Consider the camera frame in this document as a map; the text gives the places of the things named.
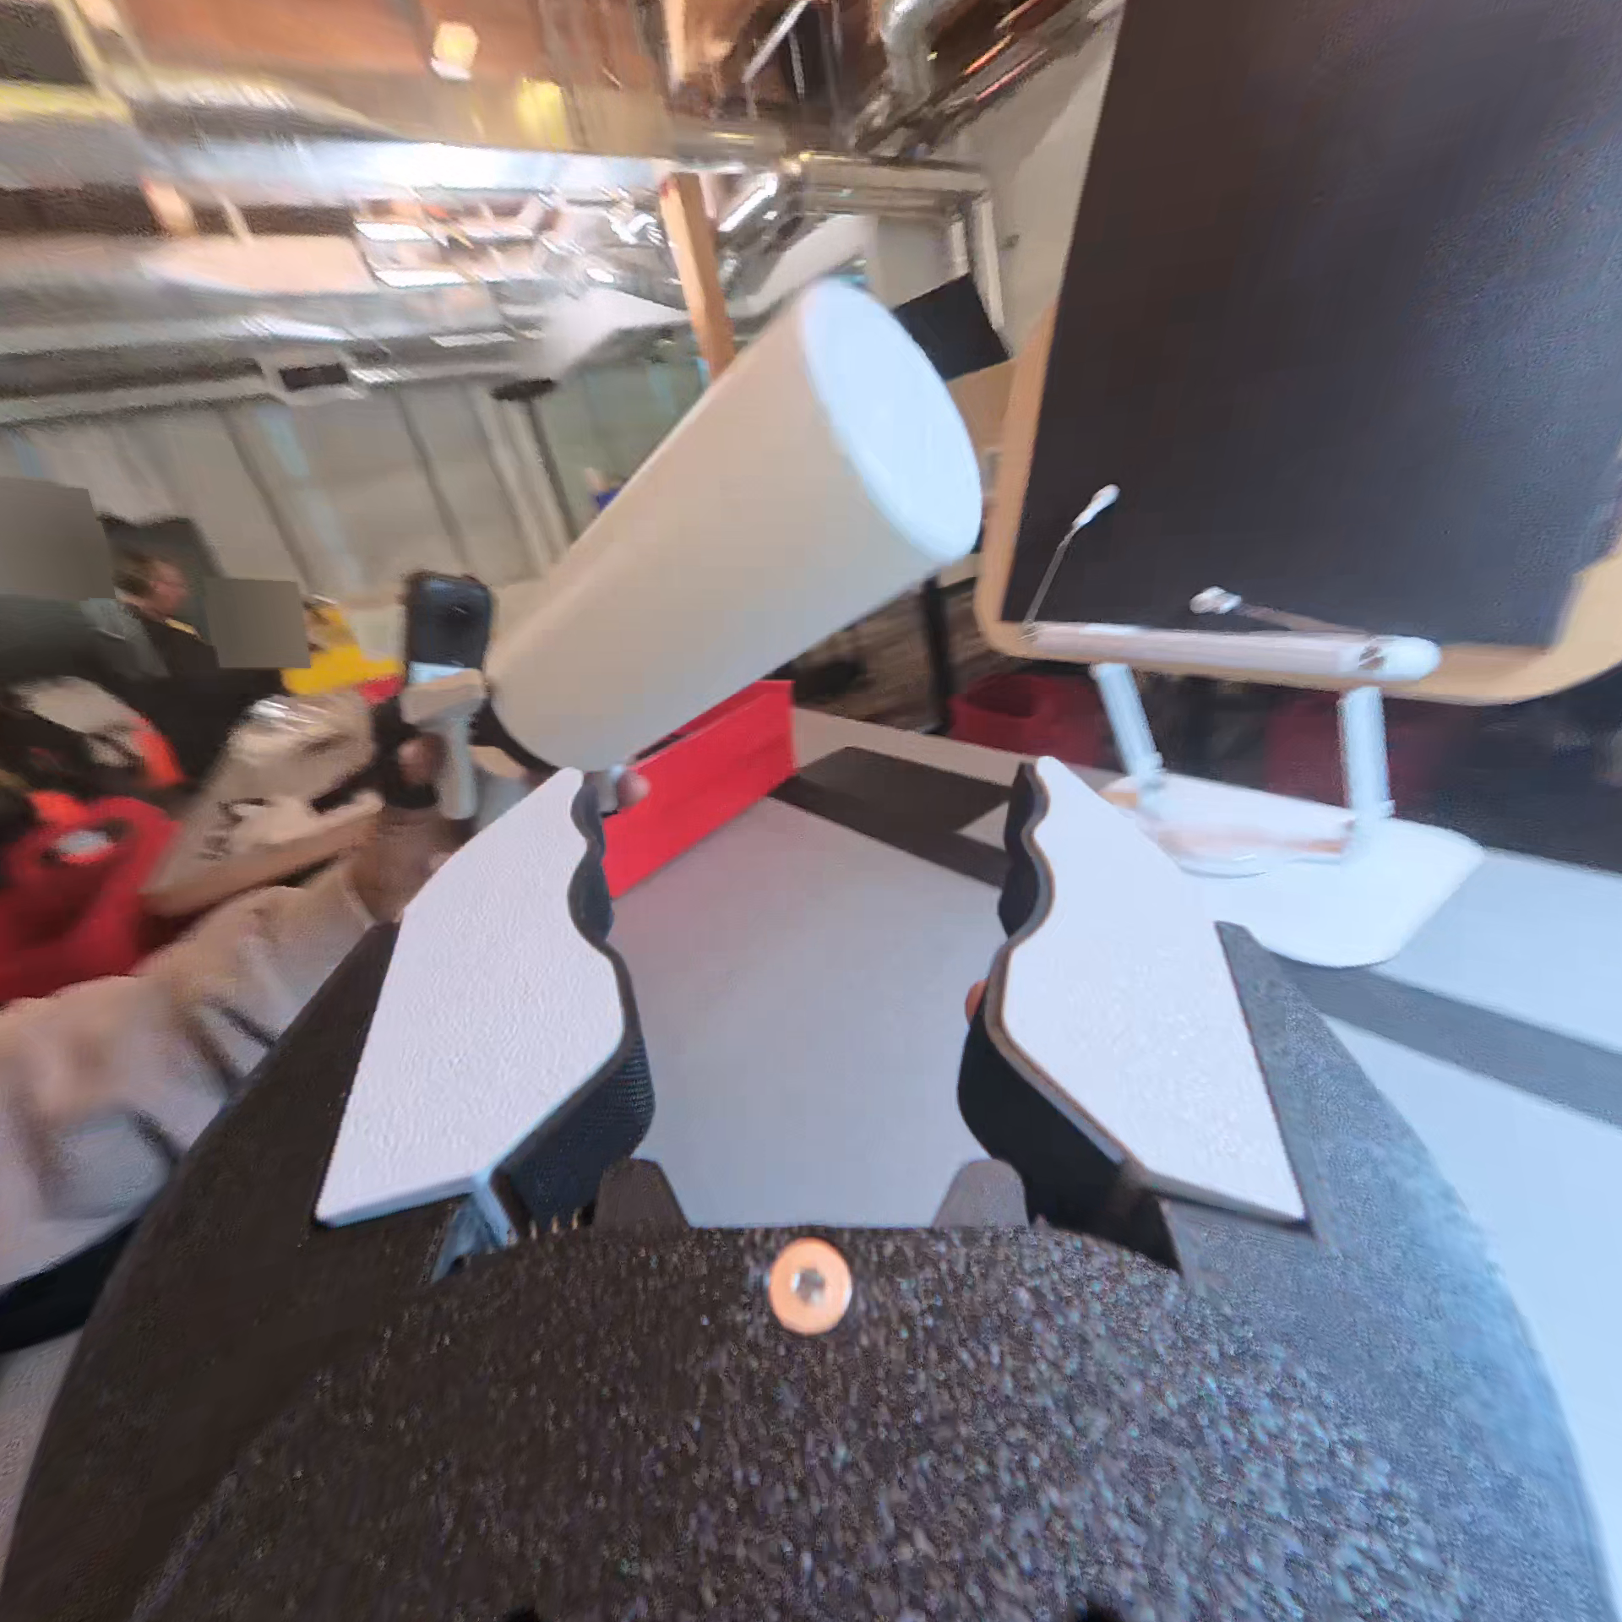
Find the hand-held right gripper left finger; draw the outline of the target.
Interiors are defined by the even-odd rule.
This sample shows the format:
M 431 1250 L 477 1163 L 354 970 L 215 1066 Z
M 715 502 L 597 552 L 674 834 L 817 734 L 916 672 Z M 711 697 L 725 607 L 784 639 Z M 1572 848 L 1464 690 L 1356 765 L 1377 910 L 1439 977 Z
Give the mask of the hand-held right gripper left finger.
M 464 1199 L 489 1228 L 566 1223 L 645 1138 L 653 1084 L 611 943 L 599 786 L 562 769 L 406 906 L 319 1224 Z

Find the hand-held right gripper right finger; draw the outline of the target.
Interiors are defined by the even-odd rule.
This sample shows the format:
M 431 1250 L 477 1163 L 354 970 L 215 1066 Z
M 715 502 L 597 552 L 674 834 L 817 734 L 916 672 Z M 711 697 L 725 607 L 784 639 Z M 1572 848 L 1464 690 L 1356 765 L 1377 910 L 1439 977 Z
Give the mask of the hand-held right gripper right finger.
M 1005 823 L 1005 941 L 960 1114 L 1053 1228 L 1161 1228 L 1163 1201 L 1273 1228 L 1308 1203 L 1240 991 L 1192 883 L 1053 757 Z

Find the white bottle with black cap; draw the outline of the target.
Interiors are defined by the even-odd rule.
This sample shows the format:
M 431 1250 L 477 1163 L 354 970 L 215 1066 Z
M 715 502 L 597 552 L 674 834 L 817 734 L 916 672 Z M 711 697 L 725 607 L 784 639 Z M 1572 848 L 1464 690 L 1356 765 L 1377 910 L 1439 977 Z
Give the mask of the white bottle with black cap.
M 981 468 L 895 313 L 802 290 L 497 634 L 493 724 L 599 773 L 968 558 Z

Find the person's left forearm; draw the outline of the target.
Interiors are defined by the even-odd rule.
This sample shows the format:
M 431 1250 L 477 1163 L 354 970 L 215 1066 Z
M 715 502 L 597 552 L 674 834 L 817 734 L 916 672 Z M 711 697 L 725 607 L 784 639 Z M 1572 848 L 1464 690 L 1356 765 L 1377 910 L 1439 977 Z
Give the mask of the person's left forearm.
M 197 1138 L 373 927 L 454 848 L 441 746 L 394 730 L 402 804 L 306 885 L 211 912 L 138 972 L 20 1000 L 2 1018 L 2 1286 L 132 1226 Z

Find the red open-front bin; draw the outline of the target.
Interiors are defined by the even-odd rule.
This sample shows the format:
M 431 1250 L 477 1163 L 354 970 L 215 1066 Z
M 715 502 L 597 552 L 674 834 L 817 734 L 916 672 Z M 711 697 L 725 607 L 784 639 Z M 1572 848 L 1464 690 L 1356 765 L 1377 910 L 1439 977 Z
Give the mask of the red open-front bin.
M 636 765 L 647 798 L 605 823 L 615 900 L 771 798 L 798 771 L 794 688 L 754 682 Z

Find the dark red storage bin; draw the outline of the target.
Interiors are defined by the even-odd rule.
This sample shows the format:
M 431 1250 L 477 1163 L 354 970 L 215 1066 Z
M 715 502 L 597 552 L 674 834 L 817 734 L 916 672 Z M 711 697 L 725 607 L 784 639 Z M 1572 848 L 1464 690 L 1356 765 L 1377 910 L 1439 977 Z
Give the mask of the dark red storage bin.
M 960 744 L 1068 765 L 1115 761 L 1103 701 L 1080 672 L 1020 670 L 976 680 L 951 699 L 947 734 Z

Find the beige board panel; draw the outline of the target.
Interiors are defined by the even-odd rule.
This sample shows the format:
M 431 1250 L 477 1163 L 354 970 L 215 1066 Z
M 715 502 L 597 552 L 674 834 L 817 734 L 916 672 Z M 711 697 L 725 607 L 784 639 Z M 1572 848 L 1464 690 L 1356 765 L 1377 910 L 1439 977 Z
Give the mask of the beige board panel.
M 1018 371 L 1014 359 L 966 373 L 947 385 L 978 454 L 995 452 L 1003 441 L 1008 396 Z

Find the black flag panel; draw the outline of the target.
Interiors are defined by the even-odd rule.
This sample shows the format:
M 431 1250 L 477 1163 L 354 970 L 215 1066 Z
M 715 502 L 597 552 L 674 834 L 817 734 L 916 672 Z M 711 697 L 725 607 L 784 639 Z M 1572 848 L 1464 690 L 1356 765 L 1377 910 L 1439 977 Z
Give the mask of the black flag panel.
M 968 273 L 898 303 L 893 315 L 945 383 L 1008 361 L 1008 346 Z

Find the black board with wooden rim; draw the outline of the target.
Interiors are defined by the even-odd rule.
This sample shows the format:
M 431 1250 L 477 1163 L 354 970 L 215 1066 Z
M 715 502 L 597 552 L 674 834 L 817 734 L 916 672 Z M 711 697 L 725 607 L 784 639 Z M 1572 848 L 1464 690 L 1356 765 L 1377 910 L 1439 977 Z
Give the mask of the black board with wooden rim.
M 1619 4 L 1126 4 L 978 589 L 1007 657 L 1619 666 Z

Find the wooden post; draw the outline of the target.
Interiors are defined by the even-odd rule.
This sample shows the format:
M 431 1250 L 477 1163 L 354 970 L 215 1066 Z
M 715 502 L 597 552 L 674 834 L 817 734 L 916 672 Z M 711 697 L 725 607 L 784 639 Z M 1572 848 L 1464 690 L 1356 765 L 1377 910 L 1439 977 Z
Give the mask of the wooden post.
M 672 172 L 661 184 L 663 232 L 676 263 L 682 300 L 696 332 L 707 383 L 717 383 L 738 356 L 717 251 L 717 226 L 696 172 Z

